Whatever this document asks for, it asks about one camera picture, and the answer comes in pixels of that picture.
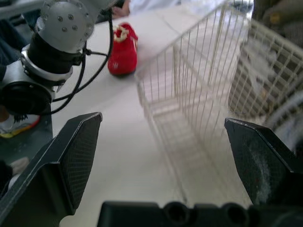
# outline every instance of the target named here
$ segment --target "black cable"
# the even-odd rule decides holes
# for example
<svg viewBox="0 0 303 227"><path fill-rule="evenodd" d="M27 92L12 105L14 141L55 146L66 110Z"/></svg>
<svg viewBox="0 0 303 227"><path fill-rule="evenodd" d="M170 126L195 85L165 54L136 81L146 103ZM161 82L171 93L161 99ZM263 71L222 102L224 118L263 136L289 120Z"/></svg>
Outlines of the black cable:
<svg viewBox="0 0 303 227"><path fill-rule="evenodd" d="M85 42L84 47L83 47L83 53L85 53L85 52L86 52L86 42ZM76 86L75 86L74 90L72 91L72 93L69 94L67 100L60 107L58 107L57 109L55 109L51 112L48 112L48 113L42 113L42 114L40 114L41 116L55 114L55 113L59 112L60 110L62 110L64 107L66 107L68 103L70 103L72 98L77 93L77 90L79 89L80 84L82 82L82 79L83 79L83 76L84 76L85 65L86 65L86 54L84 54L83 57L82 57L81 71L80 71L80 75L79 75L78 81L76 83Z"/></svg>
<svg viewBox="0 0 303 227"><path fill-rule="evenodd" d="M84 84L82 85L80 88L77 89L76 93L82 91L84 88L86 88L98 75L99 73L103 70L104 66L106 65L108 59L109 59L109 56L112 52L112 49L113 49L113 40L114 40L114 31L113 31L113 20L112 20L112 13L111 13L111 10L109 11L108 13L108 22L109 22L109 50L108 50L108 54L106 55L106 58L104 59L102 65L99 67L99 69L95 72L95 74ZM66 95L66 96L63 96L63 97L60 97L60 98L56 98L53 100L53 102L58 102L58 101L62 101L66 98L69 98L72 94L69 94L69 95Z"/></svg>
<svg viewBox="0 0 303 227"><path fill-rule="evenodd" d="M90 55L102 55L102 56L106 56L106 53L101 53L101 52L95 52L95 51L91 51L90 49L86 49L86 55L90 56Z"/></svg>

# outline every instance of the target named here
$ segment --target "shoe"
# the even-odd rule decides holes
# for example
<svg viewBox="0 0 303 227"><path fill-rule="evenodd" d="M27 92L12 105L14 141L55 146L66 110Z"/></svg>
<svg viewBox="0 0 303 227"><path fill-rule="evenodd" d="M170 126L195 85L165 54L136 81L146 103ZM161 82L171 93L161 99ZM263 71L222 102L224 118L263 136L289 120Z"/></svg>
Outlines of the shoe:
<svg viewBox="0 0 303 227"><path fill-rule="evenodd" d="M5 122L0 123L0 137L12 138L23 131L35 127L39 121L40 116L37 115L10 115Z"/></svg>
<svg viewBox="0 0 303 227"><path fill-rule="evenodd" d="M20 158L10 164L13 169L13 176L16 174L21 174L29 164L29 159L27 157Z"/></svg>
<svg viewBox="0 0 303 227"><path fill-rule="evenodd" d="M114 76L133 73L137 67L138 36L128 23L114 29L113 50L108 60L108 70Z"/></svg>

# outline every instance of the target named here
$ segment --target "red toy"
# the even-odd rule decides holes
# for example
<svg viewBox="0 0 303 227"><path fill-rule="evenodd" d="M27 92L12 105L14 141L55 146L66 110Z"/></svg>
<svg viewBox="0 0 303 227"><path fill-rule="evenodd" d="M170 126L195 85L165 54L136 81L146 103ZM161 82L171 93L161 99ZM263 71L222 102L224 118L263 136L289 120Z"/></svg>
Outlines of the red toy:
<svg viewBox="0 0 303 227"><path fill-rule="evenodd" d="M108 60L108 70L114 76L124 76L136 70L138 36L128 23L114 30L113 50Z"/></svg>

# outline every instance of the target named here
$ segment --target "black robot arm segment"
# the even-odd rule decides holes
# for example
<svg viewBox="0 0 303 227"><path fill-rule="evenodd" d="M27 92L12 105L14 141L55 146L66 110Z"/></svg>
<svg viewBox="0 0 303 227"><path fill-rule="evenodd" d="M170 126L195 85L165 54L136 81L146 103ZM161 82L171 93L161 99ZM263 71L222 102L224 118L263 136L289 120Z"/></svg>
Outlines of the black robot arm segment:
<svg viewBox="0 0 303 227"><path fill-rule="evenodd" d="M46 111L55 98L54 87L60 90L72 75L72 67L79 66L87 52L96 54L86 52L84 45L93 33L99 12L109 12L114 3L115 0L46 0L31 43L23 48L19 61L2 70L0 104L18 114L56 113ZM108 54L102 54L106 59L101 69L110 51L111 47ZM66 106L82 87L78 86L66 96L68 100L62 106Z"/></svg>

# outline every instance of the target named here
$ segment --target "white wire basket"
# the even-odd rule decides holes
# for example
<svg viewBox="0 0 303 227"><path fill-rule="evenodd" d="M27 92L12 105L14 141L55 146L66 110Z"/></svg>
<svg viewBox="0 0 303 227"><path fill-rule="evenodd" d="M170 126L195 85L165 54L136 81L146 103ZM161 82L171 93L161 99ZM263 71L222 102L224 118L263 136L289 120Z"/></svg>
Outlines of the white wire basket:
<svg viewBox="0 0 303 227"><path fill-rule="evenodd" d="M140 103L183 202L251 204L224 120L266 124L302 78L302 62L297 46L224 5L137 71Z"/></svg>

